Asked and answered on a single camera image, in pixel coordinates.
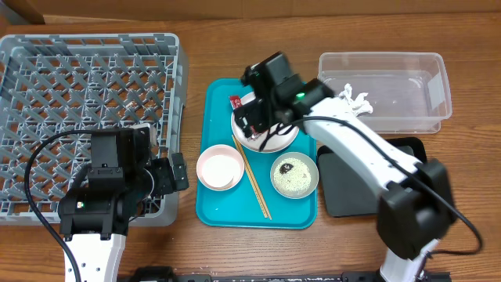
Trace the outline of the pink plastic bowl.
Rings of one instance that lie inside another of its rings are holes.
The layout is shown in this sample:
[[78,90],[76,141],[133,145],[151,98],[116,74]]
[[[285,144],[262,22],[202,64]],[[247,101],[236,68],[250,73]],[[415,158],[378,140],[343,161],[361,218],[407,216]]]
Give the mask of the pink plastic bowl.
[[244,163],[241,154],[233,147],[218,144],[207,148],[198,158],[196,174],[210,190],[224,191],[233,188],[243,177]]

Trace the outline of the red foil sauce packet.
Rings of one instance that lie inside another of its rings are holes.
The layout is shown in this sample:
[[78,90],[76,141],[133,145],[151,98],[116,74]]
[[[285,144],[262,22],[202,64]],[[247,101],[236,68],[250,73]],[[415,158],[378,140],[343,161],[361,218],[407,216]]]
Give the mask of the red foil sauce packet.
[[230,96],[229,101],[230,101],[230,104],[234,110],[243,106],[239,96]]

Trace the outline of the dark food scrap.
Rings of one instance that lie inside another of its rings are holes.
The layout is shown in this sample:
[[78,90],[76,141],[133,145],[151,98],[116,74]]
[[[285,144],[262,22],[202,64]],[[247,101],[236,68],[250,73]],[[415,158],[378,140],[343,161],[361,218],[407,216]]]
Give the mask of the dark food scrap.
[[286,174],[288,173],[294,166],[290,163],[284,163],[279,167],[279,173],[280,174]]

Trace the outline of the grey bowl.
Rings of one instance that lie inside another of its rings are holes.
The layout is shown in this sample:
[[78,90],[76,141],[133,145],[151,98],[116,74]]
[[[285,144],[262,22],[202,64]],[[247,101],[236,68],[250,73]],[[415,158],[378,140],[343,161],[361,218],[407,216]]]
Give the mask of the grey bowl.
[[306,154],[287,152],[273,162],[270,178],[275,190],[289,199],[302,199],[316,191],[319,171]]

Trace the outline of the white paper cup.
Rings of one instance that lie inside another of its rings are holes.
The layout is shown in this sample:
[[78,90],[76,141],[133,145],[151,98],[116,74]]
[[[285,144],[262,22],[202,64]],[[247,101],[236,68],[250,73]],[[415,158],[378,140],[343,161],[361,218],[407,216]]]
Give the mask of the white paper cup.
[[201,179],[212,190],[227,190],[240,179],[239,162],[222,154],[207,158],[201,165]]

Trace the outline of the white tissue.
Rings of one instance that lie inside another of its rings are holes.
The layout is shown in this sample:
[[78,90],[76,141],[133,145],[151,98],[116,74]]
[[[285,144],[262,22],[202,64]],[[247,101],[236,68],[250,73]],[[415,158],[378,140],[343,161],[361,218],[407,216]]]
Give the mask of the white tissue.
[[373,112],[373,106],[366,100],[369,93],[361,92],[353,99],[352,91],[353,88],[351,84],[347,83],[344,85],[344,90],[338,94],[338,97],[346,102],[355,116],[371,114]]

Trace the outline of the white rice pile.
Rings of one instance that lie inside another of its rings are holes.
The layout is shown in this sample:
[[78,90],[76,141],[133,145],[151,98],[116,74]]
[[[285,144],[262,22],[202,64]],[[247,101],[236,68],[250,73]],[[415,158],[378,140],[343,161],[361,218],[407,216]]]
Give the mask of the white rice pile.
[[[279,173],[279,167],[290,163],[294,167],[286,174]],[[288,197],[300,197],[310,187],[312,177],[308,166],[300,159],[289,157],[281,160],[273,172],[273,180],[280,193]]]

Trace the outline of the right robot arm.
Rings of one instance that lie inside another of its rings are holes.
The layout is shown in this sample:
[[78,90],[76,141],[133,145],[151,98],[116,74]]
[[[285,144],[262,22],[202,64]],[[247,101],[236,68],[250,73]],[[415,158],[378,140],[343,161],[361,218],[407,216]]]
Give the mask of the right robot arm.
[[377,197],[377,232],[387,245],[381,280],[423,278],[427,259],[438,253],[438,241],[459,217],[445,166],[436,160],[422,163],[392,146],[317,79],[304,83],[296,74],[253,75],[242,83],[256,95],[234,111],[244,134],[282,123],[328,146]]

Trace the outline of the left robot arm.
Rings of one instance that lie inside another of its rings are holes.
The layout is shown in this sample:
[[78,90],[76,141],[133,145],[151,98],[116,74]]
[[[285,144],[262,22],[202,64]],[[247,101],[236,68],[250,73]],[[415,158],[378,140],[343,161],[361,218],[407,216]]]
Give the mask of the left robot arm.
[[115,281],[129,223],[149,196],[189,187],[181,153],[143,163],[93,158],[59,202],[66,281]]

